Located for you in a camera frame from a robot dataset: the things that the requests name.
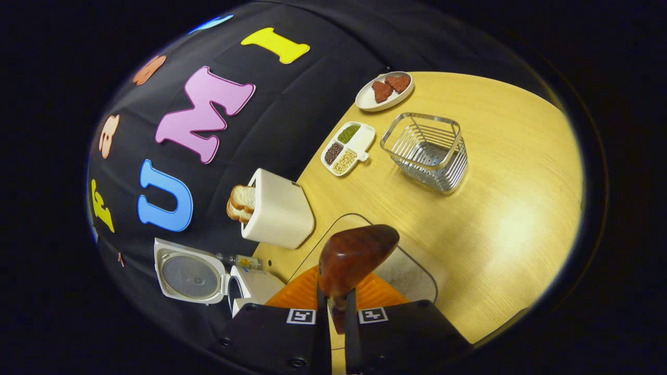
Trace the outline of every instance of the open lid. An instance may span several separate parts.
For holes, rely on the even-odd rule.
[[[227,294],[229,274],[210,253],[155,239],[155,272],[162,293],[176,300],[216,304]]]

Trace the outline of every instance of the orange gripper base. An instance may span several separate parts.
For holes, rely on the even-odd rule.
[[[317,266],[309,268],[284,286],[265,305],[317,310],[317,277]],[[357,285],[357,311],[408,302],[407,298],[373,273]]]

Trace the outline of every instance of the white divided tray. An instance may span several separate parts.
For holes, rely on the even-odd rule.
[[[356,131],[356,133],[354,133],[352,138],[347,143],[343,143],[340,140],[338,140],[338,136],[345,129],[353,125],[358,125],[359,129]],[[352,170],[357,161],[365,161],[368,158],[368,153],[366,152],[366,150],[371,145],[371,142],[373,142],[373,139],[375,139],[375,128],[368,126],[364,123],[350,121],[345,125],[343,125],[331,138],[331,140],[329,140],[327,147],[324,148],[324,150],[322,151],[322,155],[320,156],[319,159],[331,173],[337,176],[342,176],[347,172],[349,172],[350,170]],[[334,144],[340,145],[341,147],[343,147],[343,149],[338,153],[338,155],[336,155],[336,158],[331,162],[331,165],[329,165],[325,160],[325,156],[327,154],[327,151],[329,151],[329,148]],[[339,161],[343,159],[343,155],[345,155],[346,152],[349,151],[354,152],[353,161],[343,171],[336,172],[335,166],[337,165],[337,163],[339,163]]]

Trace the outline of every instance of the screw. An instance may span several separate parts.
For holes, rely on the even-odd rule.
[[[302,360],[301,358],[294,358],[294,359],[289,361],[289,365],[294,367],[294,368],[304,367],[305,366],[305,360]]]

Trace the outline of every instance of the blue letter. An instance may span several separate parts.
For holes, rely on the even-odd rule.
[[[139,196],[137,211],[142,223],[152,223],[172,232],[180,232],[187,228],[192,219],[193,205],[192,194],[183,182],[153,169],[151,161],[146,159],[141,166],[141,172],[139,172],[139,184],[142,188],[153,185],[172,193],[176,197],[176,210],[169,212],[148,203],[145,196]]]
[[[225,18],[223,18],[223,19],[221,19],[220,17],[216,17],[216,18],[212,19],[211,21],[208,21],[207,23],[202,23],[200,26],[198,26],[198,27],[197,27],[196,29],[194,29],[193,31],[190,31],[188,34],[192,34],[192,33],[194,33],[194,32],[197,31],[197,30],[210,29],[211,27],[213,27],[213,26],[217,26],[217,25],[223,23],[224,21],[227,21],[228,19],[230,19],[230,18],[232,18],[232,17],[234,17],[233,14],[230,14],[230,15],[228,15],[227,17],[225,17]]]

